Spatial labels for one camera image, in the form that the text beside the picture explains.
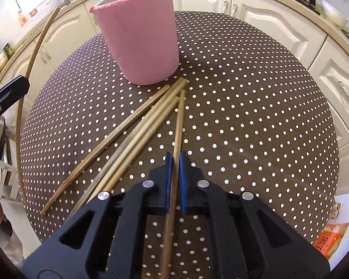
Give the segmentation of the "pink utensil cup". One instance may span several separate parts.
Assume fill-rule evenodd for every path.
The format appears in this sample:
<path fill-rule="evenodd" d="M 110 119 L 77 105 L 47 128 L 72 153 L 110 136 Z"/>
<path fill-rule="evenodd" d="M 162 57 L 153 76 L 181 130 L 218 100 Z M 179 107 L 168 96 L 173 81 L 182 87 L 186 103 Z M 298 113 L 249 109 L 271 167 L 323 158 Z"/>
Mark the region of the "pink utensil cup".
<path fill-rule="evenodd" d="M 132 84 L 156 84 L 180 64 L 173 0 L 118 0 L 90 9 L 110 54 Z"/>

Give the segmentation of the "orange snack bag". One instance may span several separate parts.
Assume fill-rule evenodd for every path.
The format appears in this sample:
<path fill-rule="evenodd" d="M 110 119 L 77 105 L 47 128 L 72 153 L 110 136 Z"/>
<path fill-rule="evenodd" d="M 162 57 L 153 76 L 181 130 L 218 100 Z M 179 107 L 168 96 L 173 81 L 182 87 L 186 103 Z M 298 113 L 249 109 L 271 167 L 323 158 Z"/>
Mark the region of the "orange snack bag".
<path fill-rule="evenodd" d="M 327 224 L 314 243 L 314 248 L 329 260 L 339 248 L 349 223 Z"/>

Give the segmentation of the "white bowl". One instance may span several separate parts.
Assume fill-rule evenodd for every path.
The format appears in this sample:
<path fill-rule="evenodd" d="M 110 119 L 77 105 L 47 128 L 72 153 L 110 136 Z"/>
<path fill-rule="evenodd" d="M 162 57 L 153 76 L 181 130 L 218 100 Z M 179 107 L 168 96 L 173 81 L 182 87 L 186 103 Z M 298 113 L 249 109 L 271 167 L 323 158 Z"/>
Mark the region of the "white bowl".
<path fill-rule="evenodd" d="M 336 27 L 344 28 L 346 26 L 348 20 L 338 10 L 336 10 L 336 8 L 325 0 L 321 1 L 321 5 L 325 17 Z"/>

